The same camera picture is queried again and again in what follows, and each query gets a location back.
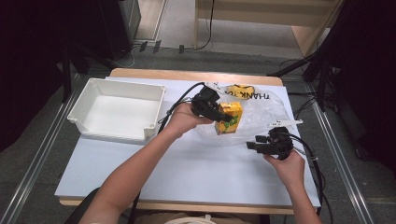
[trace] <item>person's left hand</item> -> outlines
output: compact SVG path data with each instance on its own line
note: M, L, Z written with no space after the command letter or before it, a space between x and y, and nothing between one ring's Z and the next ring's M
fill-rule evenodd
M165 130L172 132L176 138L179 138L183 133L188 132L199 124L210 124L213 122L211 119L195 116L192 114L191 108L192 105L189 103L178 105L169 123L166 125Z

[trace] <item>white table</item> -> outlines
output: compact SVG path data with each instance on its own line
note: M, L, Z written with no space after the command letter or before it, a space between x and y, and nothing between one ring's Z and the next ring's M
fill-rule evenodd
M116 69L112 75L133 82L161 84L167 90L162 113L196 81L130 78L150 71ZM153 75L178 75L181 78L203 79L207 74L176 71L151 71ZM241 78L239 84L252 84L259 77L211 74L211 78ZM262 77L279 83L276 77ZM279 86L255 85L279 96L292 118L286 89ZM299 135L297 128L291 131ZM145 143L100 141L81 136L55 192L62 204L77 205L93 189L100 187L106 177ZM305 187L314 206L318 195L309 166L305 166ZM143 187L138 209L228 212L250 214L292 214L289 194L278 179L274 168L261 154L246 145L214 146L200 134L190 131L178 139L165 153Z

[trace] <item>yellow sticker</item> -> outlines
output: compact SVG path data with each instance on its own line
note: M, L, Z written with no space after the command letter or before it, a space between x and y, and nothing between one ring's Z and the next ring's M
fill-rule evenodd
M254 95L254 87L248 85L237 85L227 86L225 92L231 96L239 99L250 99Z

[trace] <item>yellow package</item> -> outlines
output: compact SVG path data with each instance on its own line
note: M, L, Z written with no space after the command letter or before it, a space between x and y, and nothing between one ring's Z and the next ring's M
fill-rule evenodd
M238 128L238 124L242 118L242 106L239 102L232 103L220 103L219 111L221 113L225 113L233 116L230 122L224 122L223 120L220 122L215 122L215 129L218 135L226 134L226 133L235 133Z
M227 86L225 92L239 99L248 100L254 95L255 90L252 86L234 84L232 86Z

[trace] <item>black device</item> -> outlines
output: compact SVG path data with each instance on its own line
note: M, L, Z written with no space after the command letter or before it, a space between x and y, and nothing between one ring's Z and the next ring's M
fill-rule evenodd
M207 119L215 120L217 122L230 122L233 116L219 112L219 104L216 101L219 99L216 91L204 86L199 93L192 99L192 113L196 116L204 116Z
M277 127L268 132L268 136L256 135L256 142L247 142L248 149L254 149L257 153L264 155L277 155L281 161L285 160L291 150L293 143L289 131L285 127Z

